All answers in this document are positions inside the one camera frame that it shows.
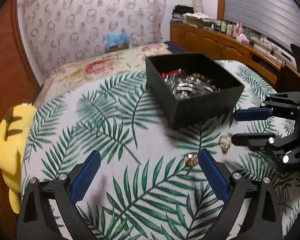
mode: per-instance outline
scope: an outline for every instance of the black box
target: black box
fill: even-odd
[[[183,69],[188,75],[200,73],[220,88],[217,93],[178,101],[161,77]],[[169,127],[178,129],[227,114],[239,100],[244,85],[227,70],[203,54],[174,54],[146,58],[147,86],[151,88],[166,116]]]

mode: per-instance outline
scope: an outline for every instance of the yellow plush toy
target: yellow plush toy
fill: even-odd
[[[26,140],[37,109],[28,104],[10,108],[0,123],[0,169],[9,187],[12,210],[18,214],[21,190],[21,167]]]

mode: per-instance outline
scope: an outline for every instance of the blue pad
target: blue pad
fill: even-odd
[[[272,116],[272,111],[268,108],[245,109],[234,112],[234,119],[236,121],[255,121],[266,120]]]
[[[95,151],[72,184],[70,199],[73,204],[83,199],[100,165],[101,155]]]
[[[217,199],[226,204],[230,199],[228,183],[204,149],[198,154],[198,162]]]

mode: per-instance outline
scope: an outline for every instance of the window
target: window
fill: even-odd
[[[300,10],[293,0],[225,0],[225,19],[267,35],[290,49],[300,43]]]

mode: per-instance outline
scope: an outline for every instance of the bed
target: bed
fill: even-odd
[[[184,158],[205,147],[216,161],[249,179],[271,179],[278,195],[283,235],[300,213],[300,172],[278,173],[260,152],[232,145],[226,154],[220,136],[237,132],[275,132],[285,136],[294,123],[281,118],[236,122],[232,113],[186,129],[167,127],[146,88],[145,57],[182,53],[158,43],[105,54],[56,69],[34,105],[22,170],[23,194],[31,177],[40,181],[69,173],[96,149],[102,164],[77,208],[98,239],[201,239],[223,206],[199,166]],[[259,106],[275,90],[247,66],[218,61],[245,89],[236,109]],[[55,201],[50,202],[63,236],[71,239]],[[240,229],[245,201],[229,238]]]

